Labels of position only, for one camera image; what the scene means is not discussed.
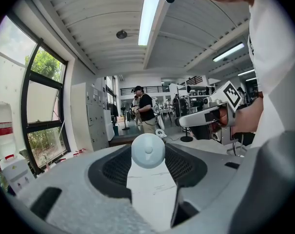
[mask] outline ceiling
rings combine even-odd
[[[250,69],[248,5],[210,0],[159,2],[149,45],[138,46],[144,0],[33,0],[65,42],[102,76],[159,73],[227,78]],[[125,30],[128,37],[118,39]],[[238,42],[245,47],[213,62]]]

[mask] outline fluorescent light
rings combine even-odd
[[[238,45],[234,46],[233,48],[229,49],[228,51],[224,52],[223,54],[219,55],[218,57],[214,58],[213,61],[217,62],[226,56],[229,56],[230,54],[236,52],[237,50],[240,50],[244,47],[245,45],[243,43],[239,43]]]
[[[147,46],[159,0],[144,0],[138,44]]]
[[[255,70],[252,69],[252,70],[246,71],[246,72],[244,72],[244,73],[238,74],[238,76],[243,76],[243,75],[245,75],[245,74],[249,74],[249,73],[254,72],[254,71],[255,71]]]
[[[255,80],[255,79],[256,79],[256,77],[255,77],[255,78],[248,79],[248,80],[246,80],[246,81]]]

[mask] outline white bottle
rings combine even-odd
[[[16,153],[18,149],[13,133],[11,106],[0,101],[0,156],[5,158]]]

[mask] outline railing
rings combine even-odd
[[[143,87],[145,93],[166,93],[170,92],[169,86],[154,86],[154,87]],[[134,88],[120,88],[121,95],[132,95],[134,94]]]
[[[201,76],[194,76],[193,78],[190,78],[186,81],[187,85],[196,85],[198,83],[202,82]]]

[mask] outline khaki pants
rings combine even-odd
[[[136,114],[136,124],[138,123],[138,120],[142,123],[142,120],[141,120],[141,115]]]
[[[143,121],[143,130],[145,134],[155,134],[156,131],[156,118]]]

